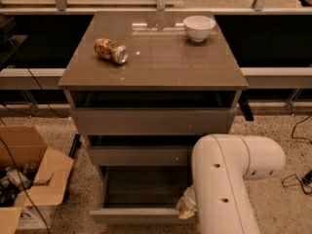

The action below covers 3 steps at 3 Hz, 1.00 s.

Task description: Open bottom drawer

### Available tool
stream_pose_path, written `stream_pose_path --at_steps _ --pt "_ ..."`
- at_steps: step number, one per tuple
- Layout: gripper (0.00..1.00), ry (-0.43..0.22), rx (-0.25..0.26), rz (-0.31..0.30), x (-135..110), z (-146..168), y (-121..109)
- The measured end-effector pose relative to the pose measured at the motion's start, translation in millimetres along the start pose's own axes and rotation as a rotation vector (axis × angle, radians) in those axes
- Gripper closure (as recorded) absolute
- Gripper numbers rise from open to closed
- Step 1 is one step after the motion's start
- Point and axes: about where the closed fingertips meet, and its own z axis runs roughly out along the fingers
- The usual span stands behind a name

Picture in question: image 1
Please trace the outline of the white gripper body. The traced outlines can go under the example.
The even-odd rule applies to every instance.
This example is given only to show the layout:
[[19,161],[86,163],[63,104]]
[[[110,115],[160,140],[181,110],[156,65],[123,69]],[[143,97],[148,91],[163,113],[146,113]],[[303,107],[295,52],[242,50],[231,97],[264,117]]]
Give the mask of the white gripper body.
[[183,205],[189,211],[197,210],[197,202],[195,195],[195,188],[193,185],[189,186],[183,193]]

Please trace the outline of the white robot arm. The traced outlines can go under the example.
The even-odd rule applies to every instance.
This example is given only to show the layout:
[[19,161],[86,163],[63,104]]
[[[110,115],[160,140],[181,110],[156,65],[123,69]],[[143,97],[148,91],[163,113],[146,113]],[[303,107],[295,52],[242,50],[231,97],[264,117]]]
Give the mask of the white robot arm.
[[197,216],[201,234],[260,234],[244,181],[275,176],[285,165],[271,138],[203,136],[193,147],[193,184],[176,205],[178,217]]

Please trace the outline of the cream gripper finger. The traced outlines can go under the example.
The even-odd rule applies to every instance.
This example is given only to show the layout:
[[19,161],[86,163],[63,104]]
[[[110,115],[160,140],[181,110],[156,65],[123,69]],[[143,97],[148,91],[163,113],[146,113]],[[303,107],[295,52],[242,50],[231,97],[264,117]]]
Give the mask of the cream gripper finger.
[[182,209],[179,214],[178,214],[178,218],[179,219],[189,219],[191,217],[193,217],[195,215],[195,213],[191,210],[188,209]]
[[175,208],[176,208],[177,210],[181,211],[184,207],[185,207],[185,204],[184,204],[184,197],[181,197],[181,198],[178,200],[178,202],[177,202]]

